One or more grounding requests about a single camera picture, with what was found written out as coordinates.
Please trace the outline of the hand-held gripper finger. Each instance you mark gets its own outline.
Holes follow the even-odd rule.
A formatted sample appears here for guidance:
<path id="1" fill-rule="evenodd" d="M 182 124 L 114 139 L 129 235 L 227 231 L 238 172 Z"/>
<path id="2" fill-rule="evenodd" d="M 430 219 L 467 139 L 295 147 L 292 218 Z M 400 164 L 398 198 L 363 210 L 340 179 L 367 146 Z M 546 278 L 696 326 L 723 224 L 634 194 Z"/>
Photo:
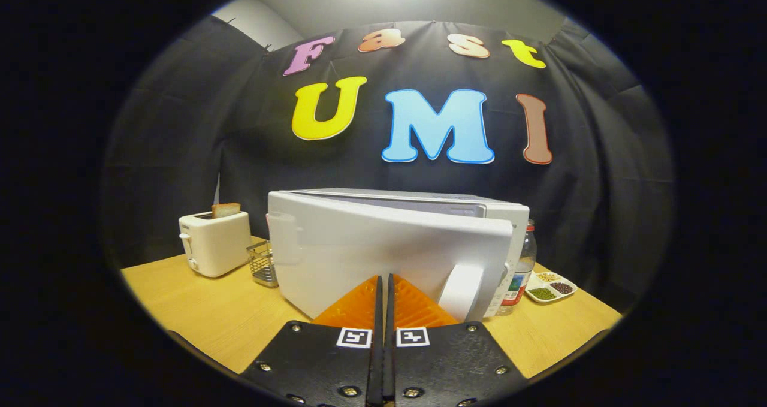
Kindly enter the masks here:
<path id="1" fill-rule="evenodd" d="M 479 321 L 459 322 L 402 276 L 388 279 L 383 398 L 395 406 L 490 406 L 529 384 Z"/>
<path id="2" fill-rule="evenodd" d="M 290 406 L 383 405 L 383 306 L 370 277 L 312 322 L 286 322 L 239 379 Z"/>

